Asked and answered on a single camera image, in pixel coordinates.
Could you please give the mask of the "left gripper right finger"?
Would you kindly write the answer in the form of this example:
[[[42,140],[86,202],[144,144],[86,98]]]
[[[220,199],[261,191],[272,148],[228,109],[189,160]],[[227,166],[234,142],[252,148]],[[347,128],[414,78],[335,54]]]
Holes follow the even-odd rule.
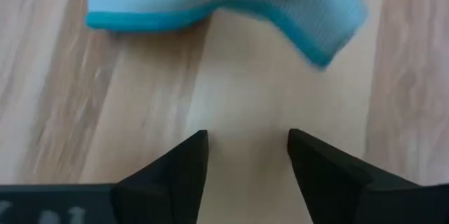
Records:
[[[304,131],[288,132],[287,151],[313,223],[386,223],[368,185],[380,169]]]

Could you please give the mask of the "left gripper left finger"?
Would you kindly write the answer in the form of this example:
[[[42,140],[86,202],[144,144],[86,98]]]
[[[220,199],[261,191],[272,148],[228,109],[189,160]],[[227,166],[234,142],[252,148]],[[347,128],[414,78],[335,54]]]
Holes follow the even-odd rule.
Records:
[[[118,223],[197,222],[208,170],[206,130],[197,131],[112,190]]]

